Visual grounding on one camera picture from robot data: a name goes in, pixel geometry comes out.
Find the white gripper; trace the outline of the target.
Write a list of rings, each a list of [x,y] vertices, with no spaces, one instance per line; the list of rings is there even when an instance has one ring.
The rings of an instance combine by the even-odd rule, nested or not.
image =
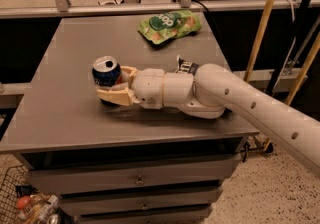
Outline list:
[[[145,109],[161,109],[163,107],[162,86],[165,72],[162,69],[148,68],[137,73],[136,67],[122,66],[122,81],[128,83],[133,81],[133,90],[128,88],[118,91],[97,89],[98,97],[121,106],[140,103]]]

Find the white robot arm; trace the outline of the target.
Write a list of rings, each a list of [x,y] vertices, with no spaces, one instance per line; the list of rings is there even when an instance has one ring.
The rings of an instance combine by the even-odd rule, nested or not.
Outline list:
[[[320,123],[255,89],[216,64],[192,73],[142,71],[107,58],[92,67],[98,97],[120,106],[176,108],[215,119],[229,109],[251,123],[315,175],[320,175]]]

